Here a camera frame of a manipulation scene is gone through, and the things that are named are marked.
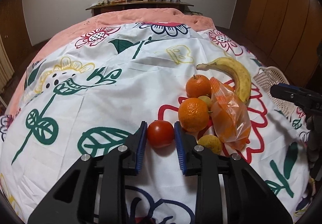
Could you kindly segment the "grey gloved hand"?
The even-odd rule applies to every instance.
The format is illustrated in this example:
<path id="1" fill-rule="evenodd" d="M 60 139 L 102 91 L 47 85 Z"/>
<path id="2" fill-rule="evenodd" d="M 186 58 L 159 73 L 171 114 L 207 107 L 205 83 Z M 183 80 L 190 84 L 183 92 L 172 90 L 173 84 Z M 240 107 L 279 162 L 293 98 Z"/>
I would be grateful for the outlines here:
<path id="1" fill-rule="evenodd" d="M 310 131 L 307 140 L 307 158 L 312 167 L 317 162 L 321 151 L 321 116 L 310 116 L 307 119 L 307 129 Z"/>

